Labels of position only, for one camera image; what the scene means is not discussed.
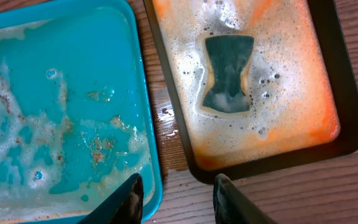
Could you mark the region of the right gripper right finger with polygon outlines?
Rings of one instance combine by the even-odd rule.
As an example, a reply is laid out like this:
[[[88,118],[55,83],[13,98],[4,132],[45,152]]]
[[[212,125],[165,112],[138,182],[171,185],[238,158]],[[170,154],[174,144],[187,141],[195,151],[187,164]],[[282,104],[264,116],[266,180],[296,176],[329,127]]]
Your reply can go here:
[[[215,177],[213,205],[215,222],[218,224],[277,224],[224,174]]]

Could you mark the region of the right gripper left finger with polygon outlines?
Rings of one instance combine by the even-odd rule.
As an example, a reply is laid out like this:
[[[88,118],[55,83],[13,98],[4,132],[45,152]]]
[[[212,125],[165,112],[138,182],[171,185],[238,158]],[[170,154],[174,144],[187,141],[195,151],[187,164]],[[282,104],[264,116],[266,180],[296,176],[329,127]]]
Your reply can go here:
[[[139,173],[132,174],[78,224],[141,224],[143,199],[142,177]]]

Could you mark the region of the green yellow sponge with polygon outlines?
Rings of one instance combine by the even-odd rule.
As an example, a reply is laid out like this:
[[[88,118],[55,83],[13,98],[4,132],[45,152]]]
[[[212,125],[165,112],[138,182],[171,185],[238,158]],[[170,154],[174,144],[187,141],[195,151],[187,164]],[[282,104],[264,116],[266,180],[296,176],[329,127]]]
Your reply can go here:
[[[217,35],[205,40],[213,72],[213,85],[206,92],[203,106],[220,113],[249,111],[250,103],[242,89],[241,73],[254,46],[248,35]]]

